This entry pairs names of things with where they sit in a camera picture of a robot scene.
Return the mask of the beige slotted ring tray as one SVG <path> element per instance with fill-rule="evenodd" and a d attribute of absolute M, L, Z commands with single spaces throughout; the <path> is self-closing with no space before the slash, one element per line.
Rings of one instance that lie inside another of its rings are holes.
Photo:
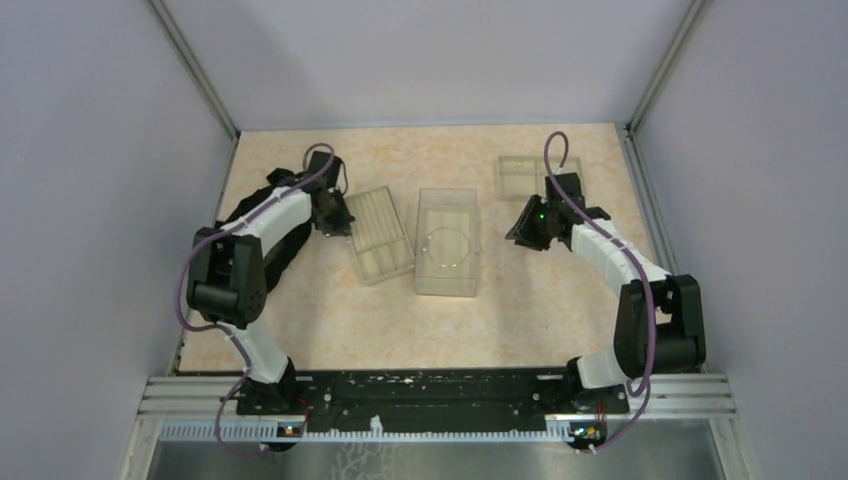
<path fill-rule="evenodd" d="M 388 186 L 349 196 L 350 243 L 366 286 L 411 273 L 415 256 Z"/>

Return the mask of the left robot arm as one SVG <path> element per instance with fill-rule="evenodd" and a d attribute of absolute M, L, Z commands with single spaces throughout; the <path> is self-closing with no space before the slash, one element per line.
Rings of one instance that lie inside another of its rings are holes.
<path fill-rule="evenodd" d="M 268 294 L 313 231 L 348 236 L 355 221 L 338 180 L 344 161 L 327 143 L 313 144 L 303 169 L 273 170 L 268 184 L 241 200 L 227 220 L 199 229 L 175 294 L 187 331 L 219 330 L 245 362 L 243 386 L 277 414 L 300 399 L 290 356 L 262 318 Z"/>

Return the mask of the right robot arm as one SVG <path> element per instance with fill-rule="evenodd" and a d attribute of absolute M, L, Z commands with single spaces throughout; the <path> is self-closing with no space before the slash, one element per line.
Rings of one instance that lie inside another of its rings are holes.
<path fill-rule="evenodd" d="M 705 362 L 698 281 L 652 263 L 621 236 L 605 210 L 586 206 L 577 174 L 546 177 L 545 193 L 530 197 L 506 237 L 534 251 L 546 251 L 554 241 L 564 244 L 617 295 L 611 345 L 567 365 L 572 378 L 563 385 L 563 398 L 572 410 L 590 411 L 601 400 L 602 388 L 645 373 L 694 371 Z"/>

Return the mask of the beige compartment tray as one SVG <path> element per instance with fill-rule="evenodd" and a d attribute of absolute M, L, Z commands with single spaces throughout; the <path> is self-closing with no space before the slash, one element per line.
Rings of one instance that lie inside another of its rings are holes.
<path fill-rule="evenodd" d="M 495 192 L 500 201 L 524 201 L 546 195 L 547 170 L 542 157 L 499 156 L 495 161 Z"/>

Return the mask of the black cloth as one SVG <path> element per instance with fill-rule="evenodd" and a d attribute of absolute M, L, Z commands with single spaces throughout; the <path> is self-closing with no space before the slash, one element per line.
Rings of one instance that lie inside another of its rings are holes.
<path fill-rule="evenodd" d="M 216 221 L 215 228 L 223 230 L 236 224 L 260 206 L 277 199 L 290 186 L 300 180 L 300 174 L 288 169 L 277 168 L 266 176 L 268 186 L 256 190 L 243 198 L 236 209 L 223 221 Z M 270 293 L 279 283 L 284 270 L 296 257 L 311 235 L 312 200 L 308 193 L 297 189 L 282 200 L 275 202 L 236 236 L 254 236 L 261 240 L 266 290 Z"/>

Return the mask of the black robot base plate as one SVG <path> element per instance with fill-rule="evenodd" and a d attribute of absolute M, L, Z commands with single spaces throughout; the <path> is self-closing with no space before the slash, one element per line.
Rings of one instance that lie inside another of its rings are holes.
<path fill-rule="evenodd" d="M 249 380 L 245 416 L 304 415 L 309 433 L 539 432 L 555 414 L 626 414 L 622 385 L 586 390 L 567 367 L 301 370 L 280 385 Z"/>

